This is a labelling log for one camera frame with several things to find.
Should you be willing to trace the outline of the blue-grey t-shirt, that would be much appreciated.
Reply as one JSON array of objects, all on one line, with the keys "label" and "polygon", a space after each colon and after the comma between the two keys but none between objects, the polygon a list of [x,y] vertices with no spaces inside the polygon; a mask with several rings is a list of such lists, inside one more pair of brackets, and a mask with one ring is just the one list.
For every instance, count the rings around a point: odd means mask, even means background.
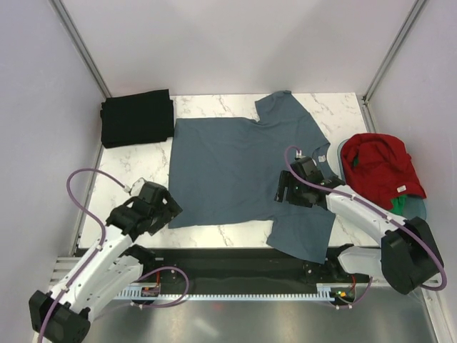
[{"label": "blue-grey t-shirt", "polygon": [[323,263],[335,220],[314,206],[276,202],[280,173],[293,158],[291,146],[311,157],[325,177],[328,139],[289,91],[255,103],[258,119],[178,119],[171,148],[169,191],[182,208],[171,228],[273,223],[270,247]]}]

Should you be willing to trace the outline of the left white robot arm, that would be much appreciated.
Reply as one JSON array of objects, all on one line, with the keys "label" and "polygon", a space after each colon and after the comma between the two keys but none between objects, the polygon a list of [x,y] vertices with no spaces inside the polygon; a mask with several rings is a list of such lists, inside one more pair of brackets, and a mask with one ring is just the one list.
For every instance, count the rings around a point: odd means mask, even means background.
[{"label": "left white robot arm", "polygon": [[47,293],[29,300],[38,340],[82,342],[100,311],[130,283],[154,278],[156,255],[136,243],[163,229],[182,209],[168,189],[144,179],[102,225],[101,236]]}]

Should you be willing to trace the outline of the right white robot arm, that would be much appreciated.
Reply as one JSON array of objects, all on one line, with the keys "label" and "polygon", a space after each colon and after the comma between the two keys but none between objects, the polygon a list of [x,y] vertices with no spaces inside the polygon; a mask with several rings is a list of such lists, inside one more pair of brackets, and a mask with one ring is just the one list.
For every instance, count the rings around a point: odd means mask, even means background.
[{"label": "right white robot arm", "polygon": [[299,207],[319,206],[346,218],[377,243],[376,248],[341,247],[326,268],[335,281],[351,274],[382,277],[401,294],[426,287],[436,275],[441,276],[441,283],[434,290],[447,285],[443,260],[424,219],[407,219],[382,209],[338,177],[324,177],[310,157],[295,158],[281,171],[275,200]]}]

